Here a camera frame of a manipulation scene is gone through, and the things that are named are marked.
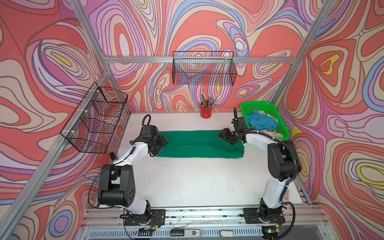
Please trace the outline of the red utensil cup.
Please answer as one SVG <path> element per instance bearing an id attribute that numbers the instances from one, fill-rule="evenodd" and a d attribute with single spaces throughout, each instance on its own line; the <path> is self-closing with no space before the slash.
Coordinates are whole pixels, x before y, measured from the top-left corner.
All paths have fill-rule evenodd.
<path id="1" fill-rule="evenodd" d="M 203 119 L 209 119 L 212 116 L 212 108 L 206 108 L 204 104 L 201 104 L 200 116 Z"/>

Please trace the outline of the pink calculator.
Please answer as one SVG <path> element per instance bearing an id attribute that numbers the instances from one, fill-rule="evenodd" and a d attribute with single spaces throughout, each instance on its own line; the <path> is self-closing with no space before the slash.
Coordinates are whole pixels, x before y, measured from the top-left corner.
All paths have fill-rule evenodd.
<path id="1" fill-rule="evenodd" d="M 290 201 L 290 190 L 287 189 L 283 195 L 282 202 L 289 202 L 289 201 Z"/>

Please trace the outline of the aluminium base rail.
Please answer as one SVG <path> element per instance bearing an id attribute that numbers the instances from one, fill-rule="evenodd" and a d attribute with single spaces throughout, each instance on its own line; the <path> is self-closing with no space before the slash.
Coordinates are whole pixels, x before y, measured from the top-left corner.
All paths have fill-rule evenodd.
<path id="1" fill-rule="evenodd" d="M 164 223 L 151 233 L 125 226 L 120 210 L 90 210 L 76 240 L 172 240 L 174 229 L 186 231 L 184 240 L 261 240 L 264 234 L 286 240 L 335 240 L 336 234 L 321 207 L 296 205 L 284 211 L 285 223 L 248 224 L 243 206 L 166 208 Z"/>

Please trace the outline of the metal utensils in cup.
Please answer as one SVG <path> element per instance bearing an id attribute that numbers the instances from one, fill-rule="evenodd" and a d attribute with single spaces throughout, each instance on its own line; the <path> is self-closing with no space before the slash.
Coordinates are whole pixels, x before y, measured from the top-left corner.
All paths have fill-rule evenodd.
<path id="1" fill-rule="evenodd" d="M 210 95 L 209 97 L 207 97 L 205 93 L 200 94 L 200 99 L 201 99 L 201 106 L 206 109 L 212 108 L 215 105 L 217 100 L 217 98 L 213 97 L 213 95 Z"/>

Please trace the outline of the grey marker pen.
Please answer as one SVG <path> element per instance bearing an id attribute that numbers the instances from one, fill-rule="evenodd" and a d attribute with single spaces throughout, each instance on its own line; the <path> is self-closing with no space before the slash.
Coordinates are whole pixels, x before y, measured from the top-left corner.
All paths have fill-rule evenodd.
<path id="1" fill-rule="evenodd" d="M 110 159 L 111 159 L 111 161 L 113 161 L 113 162 L 117 160 L 117 157 L 116 157 L 116 155 L 115 155 L 114 152 L 110 152 Z"/>

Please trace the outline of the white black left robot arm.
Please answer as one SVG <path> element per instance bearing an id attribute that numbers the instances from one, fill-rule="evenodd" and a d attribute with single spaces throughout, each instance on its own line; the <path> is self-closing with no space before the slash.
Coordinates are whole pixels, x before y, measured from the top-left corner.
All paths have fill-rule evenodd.
<path id="1" fill-rule="evenodd" d="M 104 165 L 98 175 L 98 203 L 107 208 L 123 209 L 124 217 L 139 225 L 149 224 L 154 216 L 150 202 L 137 194 L 134 168 L 141 159 L 155 157 L 168 144 L 150 122 L 151 115 L 145 115 L 139 136 L 130 141 L 129 150 L 119 159 L 110 153 L 113 163 Z"/>

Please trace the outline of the beige patterned t shirt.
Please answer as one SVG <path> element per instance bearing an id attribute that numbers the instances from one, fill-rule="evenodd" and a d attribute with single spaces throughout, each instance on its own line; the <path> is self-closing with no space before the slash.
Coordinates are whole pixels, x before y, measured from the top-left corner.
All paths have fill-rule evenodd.
<path id="1" fill-rule="evenodd" d="M 274 138 L 279 138 L 279 139 L 284 137 L 283 134 L 276 132 L 276 127 L 279 125 L 276 118 L 265 113 L 264 111 L 259 111 L 259 114 L 263 116 L 261 120 L 262 129 L 260 130 L 262 133 L 267 134 Z"/>

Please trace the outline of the teal blue t shirt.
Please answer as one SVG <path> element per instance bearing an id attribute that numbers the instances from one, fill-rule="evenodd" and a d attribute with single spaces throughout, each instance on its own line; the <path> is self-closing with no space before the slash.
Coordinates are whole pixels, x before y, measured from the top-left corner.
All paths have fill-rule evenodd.
<path id="1" fill-rule="evenodd" d="M 260 114 L 259 114 L 259 111 L 253 111 L 252 113 L 250 113 L 249 115 L 246 115 L 246 118 L 248 120 L 248 123 L 250 125 L 251 128 L 253 129 L 256 129 L 258 131 L 260 131 L 262 128 L 262 117 Z"/>

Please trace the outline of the green plastic basket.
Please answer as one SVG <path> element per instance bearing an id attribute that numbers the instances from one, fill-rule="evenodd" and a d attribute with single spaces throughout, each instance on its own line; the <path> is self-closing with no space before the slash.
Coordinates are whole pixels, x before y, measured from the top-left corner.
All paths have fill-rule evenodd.
<path id="1" fill-rule="evenodd" d="M 285 141 L 290 133 L 276 107 L 269 102 L 254 101 L 241 103 L 241 111 L 248 128 L 264 131 L 272 137 Z"/>

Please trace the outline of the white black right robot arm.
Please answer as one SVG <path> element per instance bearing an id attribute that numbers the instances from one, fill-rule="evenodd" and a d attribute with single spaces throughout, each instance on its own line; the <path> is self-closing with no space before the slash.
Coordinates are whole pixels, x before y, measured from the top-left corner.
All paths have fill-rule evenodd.
<path id="1" fill-rule="evenodd" d="M 248 128 L 243 117 L 238 117 L 234 108 L 232 120 L 233 129 L 225 128 L 219 137 L 231 145 L 249 143 L 267 153 L 268 171 L 271 175 L 264 196 L 255 211 L 244 210 L 244 218 L 248 224 L 252 223 L 277 223 L 285 222 L 283 206 L 284 195 L 298 173 L 302 170 L 295 145 L 292 141 L 278 140 L 256 129 Z"/>

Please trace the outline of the green t shirt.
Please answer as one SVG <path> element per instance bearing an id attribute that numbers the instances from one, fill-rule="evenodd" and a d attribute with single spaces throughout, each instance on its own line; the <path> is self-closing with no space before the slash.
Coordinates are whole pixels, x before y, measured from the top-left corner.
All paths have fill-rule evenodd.
<path id="1" fill-rule="evenodd" d="M 222 158 L 244 156 L 242 143 L 231 145 L 219 137 L 220 130 L 160 132 L 168 144 L 157 154 L 162 158 Z"/>

